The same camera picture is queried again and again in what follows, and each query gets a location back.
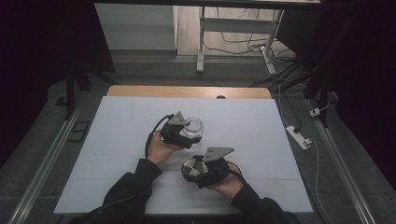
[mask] black long-sleeve shirt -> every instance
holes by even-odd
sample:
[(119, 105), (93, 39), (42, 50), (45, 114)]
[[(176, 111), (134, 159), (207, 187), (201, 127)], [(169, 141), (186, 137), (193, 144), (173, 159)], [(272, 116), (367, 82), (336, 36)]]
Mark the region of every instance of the black long-sleeve shirt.
[[(104, 207), (108, 208), (84, 222), (71, 223), (143, 223), (151, 184), (161, 173), (157, 165), (140, 159), (134, 174), (123, 175), (106, 194)], [(242, 211), (245, 223), (288, 223), (277, 202), (270, 198), (261, 199), (249, 184), (235, 195), (231, 205)]]

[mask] gray carpet floor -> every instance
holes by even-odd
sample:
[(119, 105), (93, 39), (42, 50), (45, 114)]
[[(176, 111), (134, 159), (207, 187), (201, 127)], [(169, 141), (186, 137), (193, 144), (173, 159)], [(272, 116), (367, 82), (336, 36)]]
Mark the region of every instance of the gray carpet floor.
[[(195, 73), (194, 58), (172, 55), (128, 56), (127, 60), (115, 61), (115, 66), (116, 74), (108, 74), (108, 76), (122, 85), (248, 87), (252, 83), (266, 80), (254, 88), (267, 88), (275, 81), (266, 75), (261, 58), (206, 58), (205, 71), (202, 74)], [(276, 64), (276, 69), (281, 71), (286, 66), (287, 64)], [(94, 75), (89, 75), (89, 78), (92, 88), (84, 92), (87, 98), (77, 117), (77, 122), (81, 125), (93, 122), (101, 99), (110, 87), (108, 83)], [(309, 106), (303, 97), (303, 89), (304, 86), (298, 85), (287, 90), (285, 94), (280, 95), (280, 101), (279, 94), (272, 93), (276, 103), (282, 107), (285, 121), (294, 126), (301, 122), (303, 124), (301, 134), (314, 139), (317, 144), (316, 147), (302, 151), (292, 139), (289, 139), (315, 210), (314, 213), (299, 213), (296, 216), (301, 223), (361, 223), (355, 205), (319, 135), (316, 122), (309, 116)], [(65, 107), (56, 105), (56, 102), (59, 97), (65, 97), (65, 91), (64, 81), (50, 88), (48, 102), (41, 114), (16, 148), (15, 153), (0, 170), (0, 223), (7, 223), (9, 220), (35, 170), (64, 125)], [(81, 91), (76, 90), (77, 98), (81, 94)], [(311, 99), (310, 102), (313, 105), (318, 103), (316, 99)], [(395, 191), (359, 141), (338, 118), (334, 106), (335, 102), (331, 101), (328, 108), (329, 130), (350, 172), (359, 184), (375, 220), (377, 223), (396, 223)], [(83, 133), (75, 132), (68, 135), (68, 141), (65, 142), (25, 223), (67, 223), (70, 219), (70, 217), (53, 215), (53, 210), (78, 158), (83, 139)], [(318, 196), (327, 215), (317, 197), (318, 163)]]

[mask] wooden floor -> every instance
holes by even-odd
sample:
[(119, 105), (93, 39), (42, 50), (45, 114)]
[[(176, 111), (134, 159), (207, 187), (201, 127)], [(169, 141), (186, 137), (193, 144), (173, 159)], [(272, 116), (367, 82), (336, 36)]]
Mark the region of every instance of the wooden floor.
[[(228, 18), (228, 19), (240, 19), (240, 20), (266, 20), (269, 21), (273, 18), (274, 11), (272, 9), (253, 9), (253, 8), (219, 8), (219, 15), (215, 7), (207, 7), (205, 9), (205, 16), (207, 18)], [(198, 7), (178, 7), (178, 33), (177, 33), (177, 55), (178, 56), (196, 56), (198, 45), (199, 45), (199, 8)], [(225, 41), (221, 35), (221, 32), (205, 32), (204, 42), (207, 48), (205, 49), (205, 56), (256, 56), (261, 57), (262, 55), (255, 49), (255, 52), (248, 52), (240, 54), (240, 52), (246, 52), (249, 50), (248, 46), (265, 44), (268, 35), (258, 34), (236, 34), (236, 33), (222, 33)], [(240, 43), (232, 43), (232, 41), (246, 41)], [(273, 44), (273, 50), (278, 53), (282, 49), (287, 47), (276, 41)], [(236, 54), (226, 53), (220, 50), (222, 49)], [(282, 56), (292, 56), (291, 50), (282, 51)]]

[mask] hand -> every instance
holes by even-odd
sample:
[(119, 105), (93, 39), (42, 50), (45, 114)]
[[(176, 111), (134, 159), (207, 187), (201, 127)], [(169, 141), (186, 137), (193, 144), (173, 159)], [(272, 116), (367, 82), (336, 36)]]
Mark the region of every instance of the hand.
[[(233, 171), (237, 172), (238, 174), (241, 174), (241, 172), (235, 165), (228, 163), (228, 166)], [(208, 186), (207, 188), (214, 189), (220, 194), (222, 194), (224, 197), (232, 200), (242, 187), (244, 187), (244, 185), (236, 175), (228, 174), (227, 177), (225, 177), (225, 179), (221, 180), (217, 184)]]
[(152, 135), (151, 142), (148, 146), (148, 160), (152, 161), (156, 165), (160, 165), (166, 161), (172, 153), (183, 149), (183, 147), (177, 147), (168, 145), (162, 140), (161, 133), (155, 132)]

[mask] white wall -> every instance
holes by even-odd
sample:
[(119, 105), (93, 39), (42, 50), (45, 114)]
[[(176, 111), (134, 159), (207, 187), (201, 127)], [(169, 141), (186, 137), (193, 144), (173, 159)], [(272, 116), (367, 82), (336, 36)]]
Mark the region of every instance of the white wall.
[(177, 7), (95, 4), (110, 49), (176, 49)]

